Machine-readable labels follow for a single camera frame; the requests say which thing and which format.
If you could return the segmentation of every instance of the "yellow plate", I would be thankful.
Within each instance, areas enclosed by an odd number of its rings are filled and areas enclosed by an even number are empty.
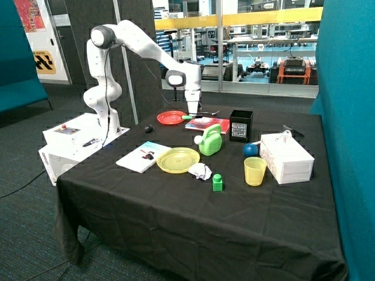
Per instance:
[[[161,155],[156,163],[167,173],[181,174],[186,173],[199,159],[199,153],[191,148],[172,148]]]

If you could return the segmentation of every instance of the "black cube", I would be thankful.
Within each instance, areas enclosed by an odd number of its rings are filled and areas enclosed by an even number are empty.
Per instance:
[[[253,112],[234,110],[229,117],[229,140],[232,142],[250,142],[253,127]]]

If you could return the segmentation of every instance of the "yellow cup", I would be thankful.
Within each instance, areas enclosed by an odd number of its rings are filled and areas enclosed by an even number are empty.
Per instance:
[[[249,157],[244,161],[245,181],[249,186],[259,186],[263,181],[267,162],[259,157]]]

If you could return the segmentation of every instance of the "white book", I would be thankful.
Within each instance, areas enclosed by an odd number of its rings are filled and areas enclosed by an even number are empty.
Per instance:
[[[117,161],[116,164],[138,173],[143,173],[155,164],[158,157],[169,149],[171,148],[164,145],[145,142],[143,145],[134,149],[132,152]]]

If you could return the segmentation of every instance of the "green block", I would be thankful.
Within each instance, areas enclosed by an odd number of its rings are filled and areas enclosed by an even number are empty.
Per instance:
[[[214,174],[212,177],[213,191],[223,191],[223,179],[220,174]]]

